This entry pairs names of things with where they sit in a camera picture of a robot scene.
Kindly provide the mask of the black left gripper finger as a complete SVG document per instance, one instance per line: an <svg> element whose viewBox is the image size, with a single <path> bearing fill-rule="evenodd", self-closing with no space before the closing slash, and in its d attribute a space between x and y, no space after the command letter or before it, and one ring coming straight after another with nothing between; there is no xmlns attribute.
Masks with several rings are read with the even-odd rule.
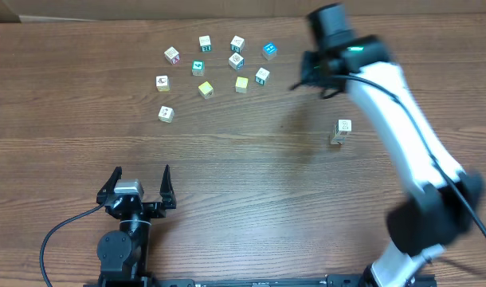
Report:
<svg viewBox="0 0 486 287"><path fill-rule="evenodd" d="M160 186L160 196L162 197L163 209L175 209L177 206L177 201L172 187L171 176L170 176L170 166L166 165L163 172L163 179Z"/></svg>
<svg viewBox="0 0 486 287"><path fill-rule="evenodd" d="M107 182L100 188L96 195L97 204L105 204L109 195L114 193L117 182L121 179L122 167L116 167Z"/></svg>

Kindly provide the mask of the plain wooden block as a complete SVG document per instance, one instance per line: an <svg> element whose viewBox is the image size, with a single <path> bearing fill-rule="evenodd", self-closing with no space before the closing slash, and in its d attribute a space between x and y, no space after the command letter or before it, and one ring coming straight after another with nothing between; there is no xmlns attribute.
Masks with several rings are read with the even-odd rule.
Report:
<svg viewBox="0 0 486 287"><path fill-rule="evenodd" d="M331 140L344 140L344 141L346 141L346 138L347 138L347 133L345 133L345 132L342 132L340 134L332 134L331 138L330 138L330 142L331 142Z"/></svg>

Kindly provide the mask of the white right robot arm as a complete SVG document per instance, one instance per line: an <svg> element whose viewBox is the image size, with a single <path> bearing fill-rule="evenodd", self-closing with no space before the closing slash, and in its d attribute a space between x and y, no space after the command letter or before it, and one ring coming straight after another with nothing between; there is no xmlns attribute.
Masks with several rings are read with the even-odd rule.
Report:
<svg viewBox="0 0 486 287"><path fill-rule="evenodd" d="M366 114L390 153L407 199L386 217L390 244L360 286L431 286L417 272L460 235L479 226L484 180L448 153L417 106L400 65L376 36L356 36L342 4L308 16L316 50L302 60L301 83L324 99L345 93Z"/></svg>

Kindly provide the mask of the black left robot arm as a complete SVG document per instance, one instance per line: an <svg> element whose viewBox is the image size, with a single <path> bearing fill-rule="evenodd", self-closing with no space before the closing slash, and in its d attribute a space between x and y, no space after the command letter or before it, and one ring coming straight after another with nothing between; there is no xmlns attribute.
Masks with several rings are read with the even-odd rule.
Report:
<svg viewBox="0 0 486 287"><path fill-rule="evenodd" d="M100 259L98 286L157 286L158 280L147 270L151 221L165 218L176 207L165 167L159 195L154 202L143 201L143 186L138 179L122 180L122 168L116 167L97 193L96 202L120 221L119 229L106 233L97 244Z"/></svg>

